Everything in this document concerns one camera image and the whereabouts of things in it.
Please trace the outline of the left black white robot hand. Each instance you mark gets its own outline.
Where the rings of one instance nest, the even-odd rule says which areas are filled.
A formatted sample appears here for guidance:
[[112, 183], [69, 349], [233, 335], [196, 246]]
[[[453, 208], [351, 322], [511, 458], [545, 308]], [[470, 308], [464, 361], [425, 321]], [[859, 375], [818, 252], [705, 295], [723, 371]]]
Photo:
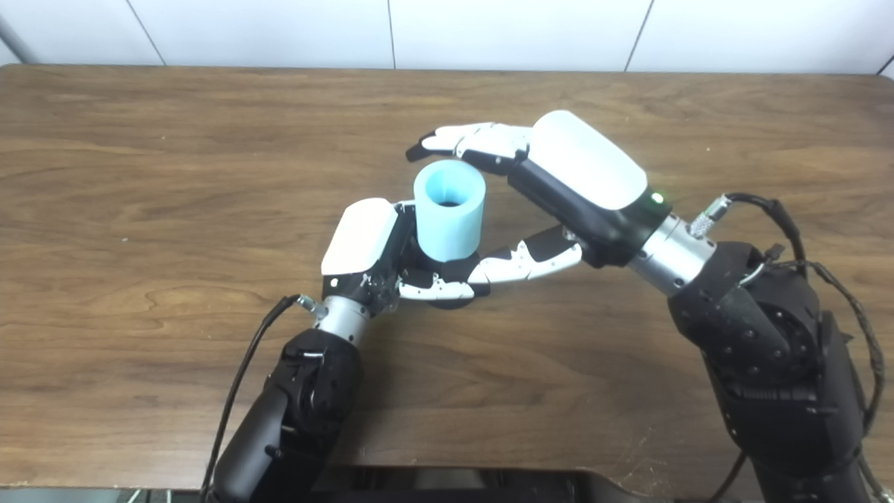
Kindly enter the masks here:
[[425, 258], [418, 244], [415, 201], [364, 198], [346, 207], [323, 260], [322, 297], [360, 303], [371, 317], [394, 312], [400, 300], [441, 309], [479, 296], [457, 268]]

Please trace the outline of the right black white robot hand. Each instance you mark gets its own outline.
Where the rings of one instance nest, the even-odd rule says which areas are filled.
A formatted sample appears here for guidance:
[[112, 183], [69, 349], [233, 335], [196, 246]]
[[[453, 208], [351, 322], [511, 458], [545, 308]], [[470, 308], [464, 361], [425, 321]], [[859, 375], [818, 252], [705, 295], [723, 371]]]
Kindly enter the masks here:
[[463, 281], [471, 290], [546, 276], [579, 262], [629, 267], [651, 277], [654, 238], [665, 235], [671, 207], [631, 156], [572, 112], [547, 112], [531, 126], [444, 125], [406, 150], [410, 162], [434, 155], [504, 176], [557, 221], [515, 249], [482, 258]]

